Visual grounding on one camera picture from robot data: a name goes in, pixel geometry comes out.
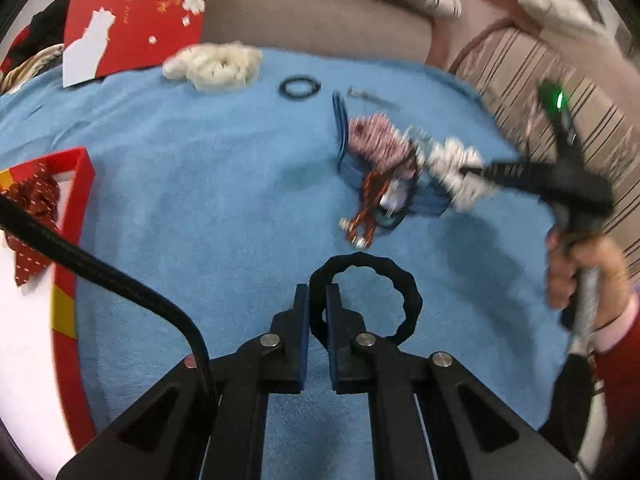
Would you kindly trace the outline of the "right hand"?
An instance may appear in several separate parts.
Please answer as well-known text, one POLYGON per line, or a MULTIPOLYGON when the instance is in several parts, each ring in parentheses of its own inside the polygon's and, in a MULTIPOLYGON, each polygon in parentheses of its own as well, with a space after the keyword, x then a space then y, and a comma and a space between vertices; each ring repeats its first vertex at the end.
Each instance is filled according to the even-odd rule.
POLYGON ((568 246, 557 228, 547 236, 547 304, 563 310, 577 289, 577 272, 597 268, 600 271, 599 305, 593 328, 611 324, 626 310, 631 284, 620 248, 608 237, 597 236, 568 246))

